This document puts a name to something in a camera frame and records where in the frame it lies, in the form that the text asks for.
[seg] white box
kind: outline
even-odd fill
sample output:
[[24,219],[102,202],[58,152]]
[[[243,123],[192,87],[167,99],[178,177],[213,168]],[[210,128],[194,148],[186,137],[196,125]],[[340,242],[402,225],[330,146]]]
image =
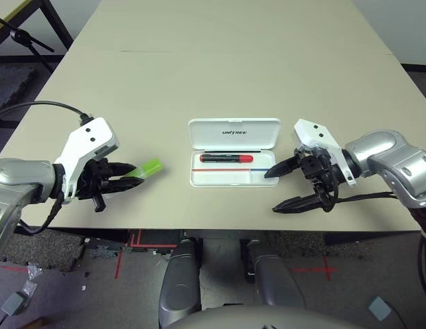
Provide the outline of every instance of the white box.
[[[279,178],[264,178],[275,165],[281,122],[275,118],[193,119],[188,122],[191,146],[190,183],[195,187],[273,187]],[[201,162],[200,155],[251,155],[252,162]]]

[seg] table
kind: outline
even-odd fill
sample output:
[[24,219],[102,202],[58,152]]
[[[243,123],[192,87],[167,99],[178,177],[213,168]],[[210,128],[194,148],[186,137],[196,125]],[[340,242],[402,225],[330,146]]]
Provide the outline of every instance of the table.
[[[392,199],[281,215],[271,208],[311,194],[300,171],[274,188],[194,188],[187,123],[202,117],[276,117],[273,152],[292,155],[299,118],[327,126],[344,145],[379,128],[426,149],[426,100],[348,0],[103,0],[38,99],[69,103],[108,120],[121,147],[109,160],[159,157],[162,173],[108,200],[65,206],[52,226],[239,230],[417,230]],[[78,118],[33,107],[1,157],[54,161]],[[358,179],[340,196],[388,191]],[[27,207],[40,225],[52,202]]]

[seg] lime green object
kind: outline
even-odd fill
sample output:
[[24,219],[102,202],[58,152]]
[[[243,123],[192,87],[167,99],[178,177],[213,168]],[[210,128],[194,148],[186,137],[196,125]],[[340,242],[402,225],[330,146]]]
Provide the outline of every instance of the lime green object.
[[138,177],[145,180],[154,173],[163,170],[163,164],[159,159],[151,159],[150,161],[144,163],[136,169],[133,169],[131,172],[125,174],[123,177]]

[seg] marker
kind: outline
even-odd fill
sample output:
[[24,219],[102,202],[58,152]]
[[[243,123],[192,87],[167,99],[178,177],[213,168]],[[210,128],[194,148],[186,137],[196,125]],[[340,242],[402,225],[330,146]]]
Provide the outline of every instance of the marker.
[[252,162],[253,156],[240,156],[237,154],[201,154],[200,162]]

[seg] black stand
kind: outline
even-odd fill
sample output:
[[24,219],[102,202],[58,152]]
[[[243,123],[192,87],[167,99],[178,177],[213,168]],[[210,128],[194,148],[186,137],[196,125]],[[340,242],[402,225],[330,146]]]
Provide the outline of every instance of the black stand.
[[48,65],[47,61],[39,54],[39,52],[37,52],[37,50],[35,50],[35,48],[33,47],[33,42],[52,53],[54,52],[54,49],[48,47],[45,43],[33,38],[28,32],[24,31],[23,29],[19,29],[13,24],[10,24],[9,22],[1,18],[0,24],[8,27],[10,29],[10,36],[12,37],[12,39],[18,44],[28,48],[42,62],[43,66],[45,66],[45,68],[50,73],[54,72],[54,70]]

